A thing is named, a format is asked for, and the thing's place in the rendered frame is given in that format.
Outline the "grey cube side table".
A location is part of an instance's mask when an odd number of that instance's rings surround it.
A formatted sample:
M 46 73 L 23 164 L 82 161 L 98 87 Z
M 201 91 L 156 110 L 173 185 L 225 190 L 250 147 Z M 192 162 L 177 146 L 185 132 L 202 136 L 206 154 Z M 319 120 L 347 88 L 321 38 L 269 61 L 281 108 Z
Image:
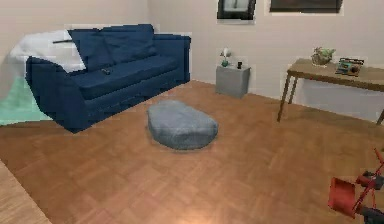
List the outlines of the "grey cube side table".
M 242 98 L 248 93 L 251 68 L 236 66 L 216 68 L 216 92 L 235 98 Z

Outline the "grey floor cushion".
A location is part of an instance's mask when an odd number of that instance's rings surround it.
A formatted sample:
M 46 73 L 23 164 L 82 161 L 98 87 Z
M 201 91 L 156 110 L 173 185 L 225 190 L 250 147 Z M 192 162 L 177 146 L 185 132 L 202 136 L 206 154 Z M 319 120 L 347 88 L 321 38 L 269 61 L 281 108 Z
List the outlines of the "grey floor cushion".
M 154 140 L 177 150 L 207 146 L 218 134 L 218 123 L 206 113 L 177 100 L 162 100 L 147 110 Z

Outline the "green plant in bowl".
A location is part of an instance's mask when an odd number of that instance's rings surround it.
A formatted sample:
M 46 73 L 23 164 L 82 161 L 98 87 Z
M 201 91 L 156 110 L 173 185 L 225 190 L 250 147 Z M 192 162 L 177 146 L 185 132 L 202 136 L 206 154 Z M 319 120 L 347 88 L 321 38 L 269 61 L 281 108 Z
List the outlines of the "green plant in bowl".
M 335 52 L 335 49 L 316 47 L 313 55 L 311 56 L 312 63 L 317 66 L 325 66 L 332 60 Z

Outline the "black framed picture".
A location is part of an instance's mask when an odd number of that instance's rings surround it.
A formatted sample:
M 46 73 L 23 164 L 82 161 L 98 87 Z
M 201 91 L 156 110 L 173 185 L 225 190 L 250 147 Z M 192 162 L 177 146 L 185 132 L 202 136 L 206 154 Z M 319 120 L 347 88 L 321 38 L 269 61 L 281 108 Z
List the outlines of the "black framed picture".
M 254 19 L 256 0 L 218 0 L 217 18 L 219 20 Z

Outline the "red toy cart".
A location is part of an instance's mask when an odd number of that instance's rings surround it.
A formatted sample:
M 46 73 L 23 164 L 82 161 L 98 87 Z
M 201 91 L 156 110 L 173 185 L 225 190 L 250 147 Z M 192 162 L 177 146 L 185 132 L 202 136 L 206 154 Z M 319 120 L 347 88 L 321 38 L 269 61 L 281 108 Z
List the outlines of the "red toy cart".
M 364 224 L 384 224 L 384 212 L 376 207 L 375 192 L 384 188 L 384 158 L 374 149 L 379 167 L 374 171 L 365 171 L 354 183 L 333 177 L 330 183 L 328 206 L 345 216 L 355 218 L 361 215 Z

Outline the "small plant in green pot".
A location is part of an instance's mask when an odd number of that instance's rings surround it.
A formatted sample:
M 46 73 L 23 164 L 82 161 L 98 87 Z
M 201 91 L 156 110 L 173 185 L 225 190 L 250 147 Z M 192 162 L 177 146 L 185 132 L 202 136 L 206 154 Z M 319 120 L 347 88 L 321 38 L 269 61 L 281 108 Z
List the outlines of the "small plant in green pot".
M 220 55 L 223 57 L 223 60 L 221 62 L 222 67 L 227 67 L 229 65 L 228 58 L 231 56 L 231 51 L 229 48 L 225 47 Z

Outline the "brown wooden table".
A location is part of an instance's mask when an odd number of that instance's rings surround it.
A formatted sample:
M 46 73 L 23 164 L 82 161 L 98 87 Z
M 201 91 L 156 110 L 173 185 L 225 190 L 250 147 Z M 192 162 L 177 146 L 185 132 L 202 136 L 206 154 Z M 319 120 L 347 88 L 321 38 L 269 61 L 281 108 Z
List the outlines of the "brown wooden table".
M 384 69 L 363 66 L 359 76 L 336 74 L 337 65 L 315 66 L 310 59 L 299 58 L 287 70 L 277 121 L 281 120 L 284 104 L 292 103 L 299 78 L 348 87 L 384 92 Z

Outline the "dark framed wide picture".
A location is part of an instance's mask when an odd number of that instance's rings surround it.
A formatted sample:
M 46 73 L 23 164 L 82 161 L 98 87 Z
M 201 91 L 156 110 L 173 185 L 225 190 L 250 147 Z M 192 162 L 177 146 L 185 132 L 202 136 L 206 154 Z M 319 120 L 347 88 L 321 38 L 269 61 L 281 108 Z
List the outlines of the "dark framed wide picture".
M 271 0 L 271 12 L 338 13 L 343 0 Z

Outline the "white bed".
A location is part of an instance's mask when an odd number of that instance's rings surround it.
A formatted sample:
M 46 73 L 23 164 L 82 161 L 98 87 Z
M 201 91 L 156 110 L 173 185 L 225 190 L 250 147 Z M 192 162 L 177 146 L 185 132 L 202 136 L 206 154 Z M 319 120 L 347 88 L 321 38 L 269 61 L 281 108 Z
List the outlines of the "white bed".
M 25 35 L 8 55 L 8 64 L 15 75 L 26 73 L 26 61 L 30 56 L 56 63 L 66 72 L 86 68 L 67 30 Z

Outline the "teal and black radio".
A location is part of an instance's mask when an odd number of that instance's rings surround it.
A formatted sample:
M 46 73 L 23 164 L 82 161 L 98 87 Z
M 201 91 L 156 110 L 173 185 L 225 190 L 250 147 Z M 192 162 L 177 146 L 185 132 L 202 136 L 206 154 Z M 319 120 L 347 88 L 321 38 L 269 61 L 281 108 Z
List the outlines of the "teal and black radio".
M 336 68 L 336 74 L 358 77 L 363 64 L 362 59 L 341 58 Z

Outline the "dark blue sofa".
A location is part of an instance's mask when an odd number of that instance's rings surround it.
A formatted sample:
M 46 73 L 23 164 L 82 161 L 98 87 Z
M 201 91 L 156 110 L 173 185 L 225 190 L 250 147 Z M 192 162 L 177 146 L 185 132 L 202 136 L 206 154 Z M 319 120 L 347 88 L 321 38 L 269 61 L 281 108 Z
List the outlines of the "dark blue sofa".
M 66 72 L 31 56 L 26 81 L 39 109 L 72 133 L 190 81 L 188 36 L 156 34 L 150 24 L 69 34 L 86 68 Z

